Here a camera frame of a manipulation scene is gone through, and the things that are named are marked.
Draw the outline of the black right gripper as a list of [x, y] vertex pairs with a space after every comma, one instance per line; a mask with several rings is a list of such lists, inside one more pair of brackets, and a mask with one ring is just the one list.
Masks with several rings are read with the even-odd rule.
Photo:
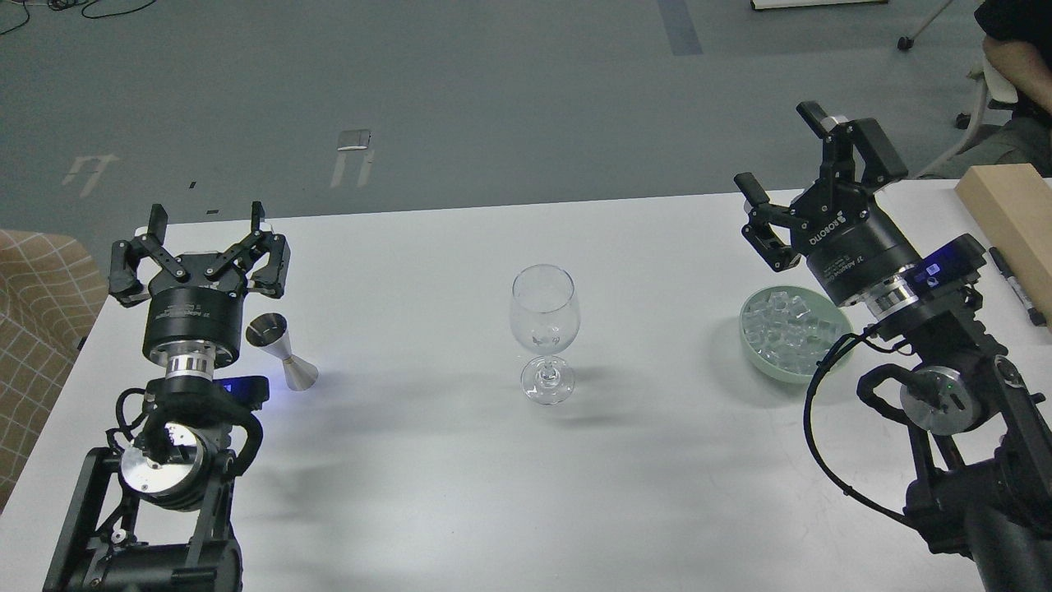
[[774, 272], [805, 260], [830, 300], [850, 306], [920, 261], [874, 197], [908, 169], [875, 119], [834, 117], [814, 101], [796, 111], [823, 142], [818, 179], [791, 206], [778, 206], [753, 173], [736, 173], [748, 215], [741, 234]]

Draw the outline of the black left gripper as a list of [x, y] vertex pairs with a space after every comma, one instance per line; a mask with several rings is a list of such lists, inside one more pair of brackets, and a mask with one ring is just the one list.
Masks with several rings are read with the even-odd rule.
[[168, 212], [153, 205], [145, 231], [132, 239], [119, 239], [110, 248], [108, 293], [130, 308], [150, 298], [145, 322], [142, 353], [162, 366], [162, 349], [174, 342], [205, 341], [215, 347], [215, 366], [232, 366], [240, 358], [245, 295], [256, 293], [279, 299], [285, 294], [292, 248], [284, 234], [264, 224], [263, 203], [251, 204], [251, 228], [205, 265], [211, 286], [180, 284], [155, 278], [146, 288], [139, 280], [138, 266], [153, 259], [177, 281], [187, 279], [187, 269], [164, 247]]

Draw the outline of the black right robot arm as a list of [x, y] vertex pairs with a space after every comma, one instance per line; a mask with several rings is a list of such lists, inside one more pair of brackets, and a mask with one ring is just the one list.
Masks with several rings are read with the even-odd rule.
[[[805, 390], [813, 460], [842, 493], [917, 532], [932, 553], [973, 562], [985, 590], [1048, 591], [1050, 427], [1041, 394], [977, 317], [980, 241], [959, 234], [920, 256], [878, 203], [908, 172], [878, 121], [832, 116], [814, 101], [796, 111], [820, 139], [818, 176], [782, 206], [755, 176], [737, 173], [748, 215], [741, 233], [771, 270], [804, 262], [834, 306], [864, 304], [873, 317], [833, 342]], [[916, 478], [899, 511], [841, 479], [813, 435], [820, 382], [857, 345], [916, 356], [856, 383], [862, 404], [907, 431]]]

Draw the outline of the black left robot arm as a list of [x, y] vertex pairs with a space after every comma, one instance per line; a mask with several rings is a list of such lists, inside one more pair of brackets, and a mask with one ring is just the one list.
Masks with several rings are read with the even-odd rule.
[[115, 241], [108, 292], [148, 303], [142, 353], [164, 371], [119, 395], [105, 446], [87, 453], [43, 581], [45, 591], [240, 591], [232, 532], [234, 479], [263, 442], [256, 412], [265, 376], [215, 377], [240, 354], [244, 301], [284, 295], [290, 248], [251, 205], [247, 236], [222, 252], [173, 256], [168, 213]]

